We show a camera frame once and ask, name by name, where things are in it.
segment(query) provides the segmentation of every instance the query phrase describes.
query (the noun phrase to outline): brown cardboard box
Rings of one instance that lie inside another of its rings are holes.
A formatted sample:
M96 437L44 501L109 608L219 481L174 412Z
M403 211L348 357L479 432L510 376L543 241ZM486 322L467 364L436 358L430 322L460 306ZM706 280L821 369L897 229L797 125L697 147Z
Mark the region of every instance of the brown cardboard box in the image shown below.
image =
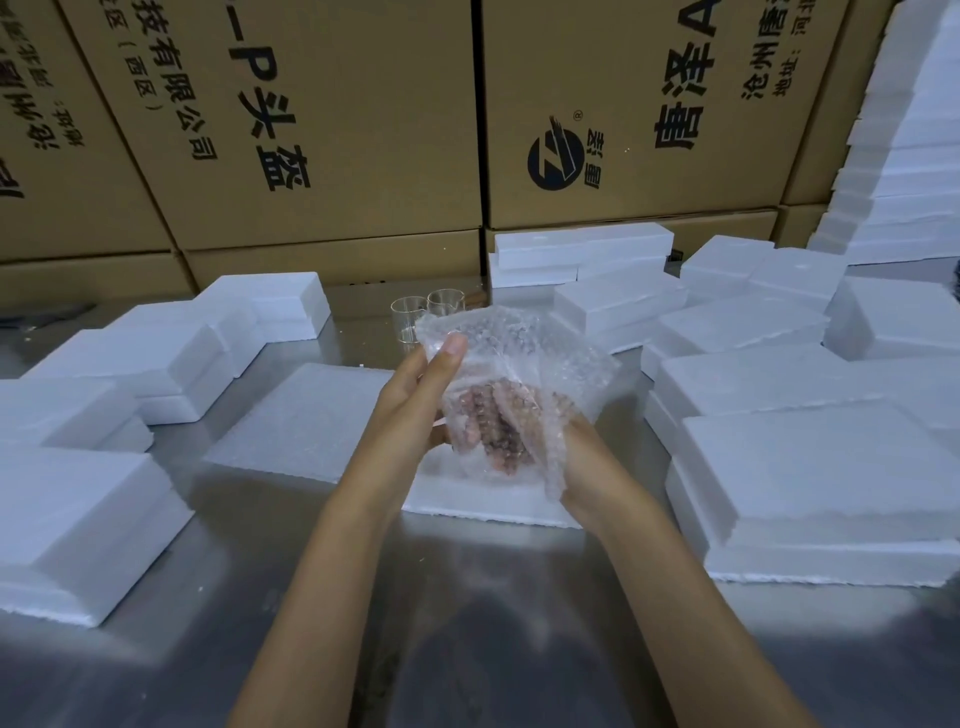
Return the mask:
M60 0L178 246L479 228L469 0Z
M805 248L826 211L826 205L780 206L771 240L778 248Z
M0 261L170 250L54 0L2 5Z
M777 222L777 213L772 209L762 209L719 215L652 218L645 222L660 223L673 232L673 254L670 257L672 260L686 260L700 250L704 243L714 235L733 235L735 237L752 237L755 240L770 240L774 224ZM485 233L487 250L495 250L495 232L487 230Z
M0 265L0 308L193 296L179 255L105 255Z
M897 0L850 0L783 194L785 205L829 202L833 179L847 158L847 137L863 104L883 29L896 4Z
M779 204L846 6L483 0L490 226Z
M220 276L316 271L324 285L480 275L479 231L333 240L187 254L206 288Z

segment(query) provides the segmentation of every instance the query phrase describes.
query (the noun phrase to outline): metal table surface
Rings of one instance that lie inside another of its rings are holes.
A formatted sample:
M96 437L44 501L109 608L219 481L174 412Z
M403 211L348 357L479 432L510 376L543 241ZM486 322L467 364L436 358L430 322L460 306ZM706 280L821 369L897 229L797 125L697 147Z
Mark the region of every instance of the metal table surface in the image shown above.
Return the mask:
M382 312L398 295L479 279L333 288L317 341L271 345L192 425L151 452L197 512L99 629L0 615L0 725L222 725L331 486L203 457L301 363L393 368ZM17 376L77 321L0 332ZM629 394L598 428L664 504L668 455L637 416L650 382L620 355ZM720 586L826 726L960 725L960 587ZM654 726L673 719L610 562L582 532L403 514L374 586L351 725Z

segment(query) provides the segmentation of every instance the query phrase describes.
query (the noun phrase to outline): styrofoam box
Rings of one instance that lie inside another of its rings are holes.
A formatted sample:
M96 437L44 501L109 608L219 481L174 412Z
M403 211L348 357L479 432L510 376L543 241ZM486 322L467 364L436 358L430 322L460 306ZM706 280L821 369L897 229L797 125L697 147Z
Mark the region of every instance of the styrofoam box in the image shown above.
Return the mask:
M197 296L204 302L223 298L249 301L268 343L315 339L330 317L316 273L220 276Z
M955 539L904 544L725 546L713 513L674 459L666 494L677 524L718 581L940 587L960 570Z
M518 288L529 285L556 285L577 279L577 266L554 265L542 268L504 270L499 266L499 253L487 254L487 271L491 288Z
M243 299L144 303L131 308L111 327L203 322L224 345L234 377L241 376L267 345L253 306Z
M133 415L111 432L100 450L116 452L146 452L154 444L154 433L144 424L139 415Z
M586 257L586 240L575 230L499 232L494 237L500 270L577 266Z
M115 449L104 447L106 440L134 418L133 397L110 381L0 379L3 443Z
M494 288L490 292L490 302L513 308L531 308L553 310L553 285L524 285L516 288Z
M193 512L180 496L170 491L118 541L110 558L84 575L83 595L0 583L0 610L85 627L98 626L192 517Z
M529 473L486 482L465 475L460 457L449 445L428 452L420 463L403 510L477 521L580 527L558 500L547 495L542 476L532 469Z
M176 495L149 455L0 446L0 472L0 584L15 597L0 604L7 611L97 624L185 523L131 570L140 526ZM59 612L66 596L79 613Z
M836 255L780 248L750 275L747 289L823 313L846 270L847 262Z
M749 294L661 316L640 369L656 380L663 359L778 344L819 344L826 316L783 299Z
M862 223L840 212L828 212L820 219L817 232L853 243L901 243L934 237L944 228L948 216L911 223Z
M811 251L841 255L848 265L893 263L960 255L960 236L944 228L940 235L900 243L852 243L822 233L810 237L806 248Z
M732 545L960 533L960 460L885 401L683 421L674 456Z
M623 223L558 231L501 232L501 269L579 265L596 260L670 255L673 233L657 223Z
M577 331L572 324L566 321L564 317L556 311L553 311L551 315L571 331ZM593 346L606 353L625 352L626 350L643 346L649 341L653 335L655 324L656 322L653 319L647 319L622 327L598 331L586 336L586 338Z
M613 258L589 260L577 266L577 280L596 278L607 273L622 270L623 268L634 268L643 266L651 271L663 271L666 267L666 255L657 255L654 257L634 257L629 259Z
M878 173L845 167L837 173L833 189L870 197L944 194L960 190L960 168Z
M952 63L960 71L960 61ZM847 139L850 146L930 147L960 143L956 114L889 120L859 119Z
M647 393L647 402L643 407L643 419L657 435L663 449L673 454L674 442L677 438L677 421L663 406L657 390Z
M773 251L766 240L714 235L680 267L680 280L714 298L746 293L747 278Z
M202 323L85 328L24 377L115 380L135 397L183 394L224 347Z
M850 361L960 353L960 304L940 283L847 277L824 345Z
M951 88L960 70L960 61L938 61L931 64L895 68L885 66L874 73L867 84L867 93L903 93L914 88Z
M936 89L916 92L869 93L860 107L861 119L906 119L909 117L944 116L957 111L957 99Z
M859 223L913 223L942 219L960 211L960 192L933 195L894 195L864 197L834 192L830 212Z
M944 442L952 446L960 435L960 356L871 359L847 366L857 386L888 398Z
M960 168L960 145L942 147L851 147L844 169L874 175Z
M138 401L140 415L149 425L195 423L233 382L229 359L221 354L180 395L143 397Z
M651 319L686 304L686 286L646 266L559 285L553 294L554 310L587 335Z
M687 417L730 415L879 399L881 393L852 376L851 364L819 344L753 347L680 356L660 365L654 394L678 423ZM654 430L672 450L676 431Z

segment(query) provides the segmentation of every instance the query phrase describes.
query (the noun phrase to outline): bubble wrap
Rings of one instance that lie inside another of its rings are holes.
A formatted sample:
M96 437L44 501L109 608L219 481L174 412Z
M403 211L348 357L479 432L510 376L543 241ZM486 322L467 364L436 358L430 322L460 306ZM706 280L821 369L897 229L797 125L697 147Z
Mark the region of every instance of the bubble wrap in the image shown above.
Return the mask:
M453 316L427 315L417 323L417 338L431 359L454 331L469 345L442 408L465 468L477 475L513 475L535 464L550 494L559 497L564 426L578 412L596 419L619 364L535 311L494 305Z

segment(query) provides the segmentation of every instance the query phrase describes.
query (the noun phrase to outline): logo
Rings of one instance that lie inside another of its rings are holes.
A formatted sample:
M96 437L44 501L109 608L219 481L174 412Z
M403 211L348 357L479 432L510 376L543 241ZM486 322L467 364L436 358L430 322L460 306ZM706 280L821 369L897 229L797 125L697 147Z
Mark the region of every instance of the logo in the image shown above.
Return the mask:
M555 116L550 129L534 141L527 155L527 172L540 189L552 192L570 187L584 169L584 143Z

